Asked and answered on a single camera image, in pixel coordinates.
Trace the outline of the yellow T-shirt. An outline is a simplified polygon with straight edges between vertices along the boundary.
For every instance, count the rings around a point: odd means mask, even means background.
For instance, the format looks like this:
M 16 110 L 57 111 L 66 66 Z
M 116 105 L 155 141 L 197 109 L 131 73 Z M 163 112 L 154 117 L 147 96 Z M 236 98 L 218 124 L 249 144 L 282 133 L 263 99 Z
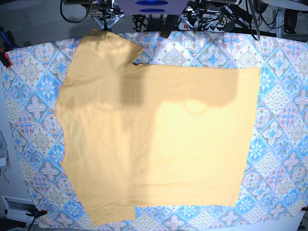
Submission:
M 83 37 L 59 90 L 61 163 L 94 225 L 137 206 L 234 206 L 256 119 L 260 68 L 136 64 L 143 47 Z

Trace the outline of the white power strip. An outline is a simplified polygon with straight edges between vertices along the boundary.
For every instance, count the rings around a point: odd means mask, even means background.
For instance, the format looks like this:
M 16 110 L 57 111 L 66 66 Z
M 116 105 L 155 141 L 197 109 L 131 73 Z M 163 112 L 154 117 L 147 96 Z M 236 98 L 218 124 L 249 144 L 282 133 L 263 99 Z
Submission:
M 209 31 L 209 32 L 224 32 L 223 26 L 218 21 L 211 21 L 205 23 L 190 24 L 181 21 L 177 26 L 179 31 Z

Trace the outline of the patterned blue tablecloth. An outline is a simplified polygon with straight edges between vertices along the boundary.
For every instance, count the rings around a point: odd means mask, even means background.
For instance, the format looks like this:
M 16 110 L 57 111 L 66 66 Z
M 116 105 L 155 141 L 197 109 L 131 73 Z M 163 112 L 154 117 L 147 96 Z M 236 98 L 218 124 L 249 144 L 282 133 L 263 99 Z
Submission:
M 94 226 L 60 167 L 63 132 L 53 115 L 55 99 L 79 39 L 9 52 L 0 68 L 1 147 L 10 168 L 0 172 L 0 199 L 31 199 L 47 215 L 37 227 L 93 231 L 196 231 L 219 228 L 263 231 L 282 220 L 298 227 L 308 203 L 308 45 L 281 38 L 233 33 L 125 33 L 144 47 L 139 63 L 218 68 L 259 66 L 256 122 L 235 206 L 137 207 L 134 220 Z

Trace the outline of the red clamp left upper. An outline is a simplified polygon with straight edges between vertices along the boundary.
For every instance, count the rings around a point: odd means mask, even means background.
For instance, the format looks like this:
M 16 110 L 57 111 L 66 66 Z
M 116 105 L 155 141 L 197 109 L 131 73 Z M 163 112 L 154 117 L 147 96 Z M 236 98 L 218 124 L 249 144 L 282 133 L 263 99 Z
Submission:
M 3 48 L 0 48 L 0 61 L 6 68 L 10 68 L 12 66 L 12 62 Z

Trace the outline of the white box left lower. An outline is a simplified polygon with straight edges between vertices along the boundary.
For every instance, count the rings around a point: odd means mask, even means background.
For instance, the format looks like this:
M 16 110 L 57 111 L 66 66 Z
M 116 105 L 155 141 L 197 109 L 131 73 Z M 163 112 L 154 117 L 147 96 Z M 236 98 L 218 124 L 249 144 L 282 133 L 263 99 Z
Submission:
M 27 213 L 30 213 L 29 210 L 37 209 L 32 200 L 3 195 L 1 199 L 4 203 L 6 218 L 27 224 L 33 221 L 33 217 L 27 215 Z

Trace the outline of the black mount post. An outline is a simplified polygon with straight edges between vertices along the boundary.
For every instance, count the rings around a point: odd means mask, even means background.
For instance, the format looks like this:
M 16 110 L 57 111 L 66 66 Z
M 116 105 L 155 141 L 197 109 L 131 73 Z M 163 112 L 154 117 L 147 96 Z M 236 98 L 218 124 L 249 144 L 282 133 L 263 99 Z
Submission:
M 168 15 L 162 26 L 160 37 L 167 39 L 171 32 L 174 30 L 179 16 L 178 15 Z

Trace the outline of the blue handled tool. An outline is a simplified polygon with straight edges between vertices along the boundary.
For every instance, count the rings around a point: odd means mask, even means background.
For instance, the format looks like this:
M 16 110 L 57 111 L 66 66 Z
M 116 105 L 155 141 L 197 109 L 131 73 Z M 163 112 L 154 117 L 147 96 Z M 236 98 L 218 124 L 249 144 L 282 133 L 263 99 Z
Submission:
M 12 50 L 18 48 L 18 45 L 15 43 L 12 33 L 8 31 L 4 31 L 3 27 L 0 28 L 0 36 L 2 37 L 4 43 L 4 47 L 7 50 Z

